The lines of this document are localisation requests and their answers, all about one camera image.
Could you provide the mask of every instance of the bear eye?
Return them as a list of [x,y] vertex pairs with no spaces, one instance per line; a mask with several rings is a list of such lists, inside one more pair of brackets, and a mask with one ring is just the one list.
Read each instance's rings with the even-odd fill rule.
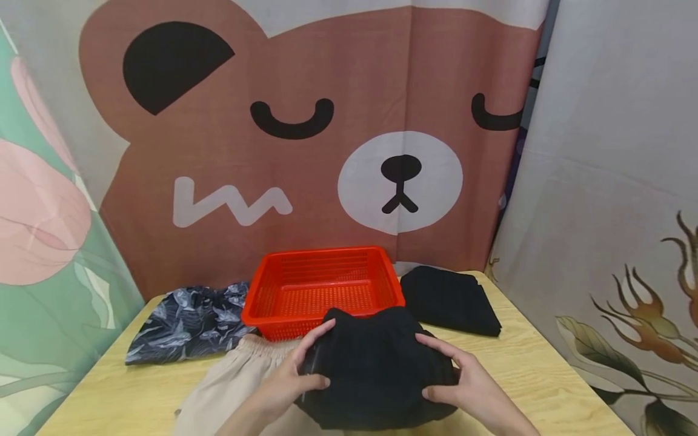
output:
[[128,46],[124,81],[138,104],[157,115],[234,55],[212,30],[165,22],[143,31]]
[[502,132],[504,130],[512,130],[519,128],[521,118],[524,115],[524,110],[521,109],[511,115],[495,115],[487,112],[484,107],[484,94],[477,93],[470,102],[470,110],[473,113],[475,123],[485,130],[494,130]]
[[268,135],[282,140],[306,140],[321,133],[329,126],[334,116],[334,103],[328,98],[321,98],[315,103],[315,113],[308,121],[289,124],[279,121],[272,114],[272,109],[263,101],[255,101],[250,106],[252,120],[257,127]]

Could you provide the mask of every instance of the green curtain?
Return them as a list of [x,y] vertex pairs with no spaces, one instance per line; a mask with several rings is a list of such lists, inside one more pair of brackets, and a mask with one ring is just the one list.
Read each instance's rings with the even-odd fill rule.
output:
[[143,300],[0,27],[0,436],[33,435]]

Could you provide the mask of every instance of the white curtain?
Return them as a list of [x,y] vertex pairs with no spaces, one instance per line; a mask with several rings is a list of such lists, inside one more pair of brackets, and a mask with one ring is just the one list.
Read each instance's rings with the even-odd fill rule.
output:
[[488,267],[638,434],[698,434],[698,3],[562,0]]

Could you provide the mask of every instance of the right hand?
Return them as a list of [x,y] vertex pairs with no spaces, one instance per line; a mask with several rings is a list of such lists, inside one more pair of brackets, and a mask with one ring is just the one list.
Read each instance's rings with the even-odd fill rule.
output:
[[496,436],[540,436],[475,356],[442,340],[416,336],[419,343],[450,357],[460,368],[456,386],[429,386],[422,392],[427,400],[464,410]]

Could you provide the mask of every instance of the bear ear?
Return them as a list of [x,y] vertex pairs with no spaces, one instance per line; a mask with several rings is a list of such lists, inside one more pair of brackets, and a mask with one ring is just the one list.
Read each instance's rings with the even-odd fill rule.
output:
[[80,35],[80,66],[102,117],[134,132],[229,61],[266,40],[231,0],[109,0]]

